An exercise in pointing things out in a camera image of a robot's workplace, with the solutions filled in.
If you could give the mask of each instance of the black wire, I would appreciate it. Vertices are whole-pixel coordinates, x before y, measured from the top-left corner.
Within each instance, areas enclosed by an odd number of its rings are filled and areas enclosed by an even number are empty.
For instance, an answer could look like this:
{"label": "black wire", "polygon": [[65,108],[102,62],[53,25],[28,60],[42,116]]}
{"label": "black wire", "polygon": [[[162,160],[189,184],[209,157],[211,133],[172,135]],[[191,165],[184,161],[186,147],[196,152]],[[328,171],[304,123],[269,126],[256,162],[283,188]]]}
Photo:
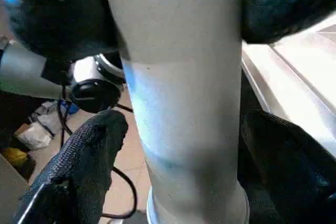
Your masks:
{"label": "black wire", "polygon": [[[64,114],[64,117],[60,118],[59,117],[59,121],[63,121],[65,125],[67,125],[67,117],[68,117],[68,114],[69,114],[69,111],[70,111],[70,106],[71,104],[68,104],[67,105],[67,108],[65,110],[65,114]],[[61,148],[63,147],[64,145],[64,133],[65,133],[65,130],[64,130],[64,127],[62,127],[62,132],[61,132]]]}
{"label": "black wire", "polygon": [[121,105],[121,104],[119,104],[119,103],[117,103],[116,107],[121,108],[122,110],[126,110],[126,111],[128,111],[128,112],[133,113],[133,110],[132,110],[131,108],[126,107],[126,106],[124,106],[124,105]]}
{"label": "black wire", "polygon": [[[57,102],[57,114],[58,114],[59,121],[61,122],[61,125],[62,125],[62,132],[61,132],[61,148],[62,148],[62,146],[64,144],[64,133],[65,133],[65,131],[67,131],[67,133],[70,136],[72,135],[72,131],[66,123],[66,118],[67,118],[67,115],[68,115],[69,110],[70,110],[70,104],[68,104],[66,112],[65,112],[65,116],[63,117],[62,112],[61,112],[61,103],[62,103],[62,101],[58,100],[58,102]],[[122,214],[122,215],[111,215],[111,214],[102,213],[101,216],[105,217],[105,218],[111,218],[111,219],[128,219],[128,218],[131,218],[135,214],[136,207],[138,205],[138,196],[137,196],[137,191],[136,191],[137,189],[135,188],[135,185],[133,184],[132,180],[125,173],[120,171],[115,166],[113,167],[113,171],[116,174],[118,174],[122,179],[124,179],[127,182],[127,184],[129,184],[129,186],[132,190],[132,194],[133,194],[133,207],[132,207],[131,211],[129,211],[125,214]]]}
{"label": "black wire", "polygon": [[132,194],[133,194],[133,207],[132,210],[122,214],[122,215],[111,215],[111,214],[105,214],[103,213],[101,216],[105,217],[105,218],[111,218],[111,219],[128,219],[131,218],[133,216],[133,214],[135,214],[136,212],[136,207],[138,205],[138,196],[137,196],[137,189],[135,188],[132,180],[122,171],[120,171],[118,168],[113,167],[113,171],[118,174],[121,178],[123,178],[131,187],[132,190]]}
{"label": "black wire", "polygon": [[71,129],[68,127],[68,125],[66,124],[65,120],[63,119],[63,115],[62,115],[62,112],[61,112],[61,103],[62,101],[61,100],[58,100],[57,102],[57,114],[58,114],[58,118],[59,118],[59,121],[62,125],[62,128],[69,134],[69,135],[72,135],[72,131]]}

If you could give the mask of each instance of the white plastic bag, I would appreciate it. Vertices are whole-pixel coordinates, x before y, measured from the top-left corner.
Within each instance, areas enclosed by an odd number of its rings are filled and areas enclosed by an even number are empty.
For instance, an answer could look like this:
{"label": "white plastic bag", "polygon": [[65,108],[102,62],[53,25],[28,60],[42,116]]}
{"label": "white plastic bag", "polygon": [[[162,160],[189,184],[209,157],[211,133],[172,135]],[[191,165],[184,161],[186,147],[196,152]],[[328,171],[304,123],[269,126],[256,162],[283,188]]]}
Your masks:
{"label": "white plastic bag", "polygon": [[50,134],[43,128],[43,126],[37,122],[32,123],[29,129],[17,137],[31,150],[47,147],[52,139]]}

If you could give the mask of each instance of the robotic arm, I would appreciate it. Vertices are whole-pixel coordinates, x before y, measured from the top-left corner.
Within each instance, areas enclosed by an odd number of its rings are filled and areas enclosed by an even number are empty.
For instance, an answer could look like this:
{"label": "robotic arm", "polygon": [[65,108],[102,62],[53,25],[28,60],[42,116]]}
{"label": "robotic arm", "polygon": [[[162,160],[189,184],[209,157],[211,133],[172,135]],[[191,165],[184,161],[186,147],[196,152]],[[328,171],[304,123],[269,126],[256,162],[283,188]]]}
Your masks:
{"label": "robotic arm", "polygon": [[78,61],[54,61],[17,42],[1,41],[0,89],[31,97],[65,99],[91,113],[114,106],[125,82],[117,50]]}

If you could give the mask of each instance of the black padding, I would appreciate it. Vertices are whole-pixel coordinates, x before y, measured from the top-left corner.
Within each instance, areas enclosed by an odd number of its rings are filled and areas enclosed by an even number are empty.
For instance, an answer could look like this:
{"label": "black padding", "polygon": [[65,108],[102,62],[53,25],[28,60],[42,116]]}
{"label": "black padding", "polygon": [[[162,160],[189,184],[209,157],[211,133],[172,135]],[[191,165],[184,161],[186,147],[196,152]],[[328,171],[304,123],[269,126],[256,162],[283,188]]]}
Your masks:
{"label": "black padding", "polygon": [[309,134],[257,111],[245,116],[241,136],[285,223],[336,223],[336,161]]}
{"label": "black padding", "polygon": [[42,56],[74,60],[116,47],[107,0],[4,0],[17,39]]}
{"label": "black padding", "polygon": [[248,43],[271,43],[322,21],[336,0],[243,0],[242,36]]}

